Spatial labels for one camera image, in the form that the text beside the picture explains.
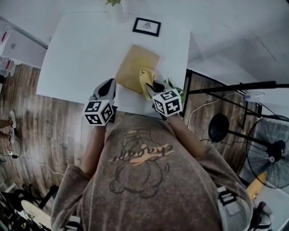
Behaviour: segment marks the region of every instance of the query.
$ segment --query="wooden cutting board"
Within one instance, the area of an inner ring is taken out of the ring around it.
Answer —
[[[154,70],[159,58],[159,55],[141,46],[132,45],[118,69],[115,76],[116,82],[130,90],[143,94],[140,84],[140,69],[149,68]]]

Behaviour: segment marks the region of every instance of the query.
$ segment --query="electric fan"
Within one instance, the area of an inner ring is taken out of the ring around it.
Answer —
[[[220,142],[227,133],[247,140],[247,160],[254,176],[264,185],[281,189],[289,185],[289,119],[275,115],[262,118],[251,128],[249,135],[229,130],[229,121],[223,114],[216,114],[209,125],[209,137]],[[267,173],[266,181],[258,176]]]

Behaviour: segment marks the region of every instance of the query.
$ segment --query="graphic print on shirt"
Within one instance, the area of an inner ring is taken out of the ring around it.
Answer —
[[[111,172],[111,192],[124,191],[139,194],[140,198],[154,197],[164,181],[164,174],[170,172],[165,156],[174,153],[172,145],[161,145],[151,138],[145,129],[130,130],[122,141],[122,149],[109,162],[116,165]]]

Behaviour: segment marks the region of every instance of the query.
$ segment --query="sneaker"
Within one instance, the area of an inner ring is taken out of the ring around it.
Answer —
[[[10,129],[8,135],[9,135],[9,142],[14,144],[14,142],[15,142],[15,139],[14,139],[14,135],[15,135],[14,128]]]
[[[9,120],[12,121],[12,128],[16,128],[17,124],[16,124],[16,119],[15,119],[15,112],[14,111],[10,111],[10,115],[9,115]]]

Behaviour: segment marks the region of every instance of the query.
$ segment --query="white table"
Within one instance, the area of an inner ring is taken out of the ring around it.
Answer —
[[[157,79],[169,78],[175,87],[184,87],[190,31],[177,20],[161,22],[159,37],[132,32],[135,16],[116,25],[106,12],[64,15],[47,50],[40,73],[37,94],[86,103],[94,89],[114,78],[132,44],[161,56]],[[127,88],[117,85],[115,106],[119,111],[158,117],[152,103]]]

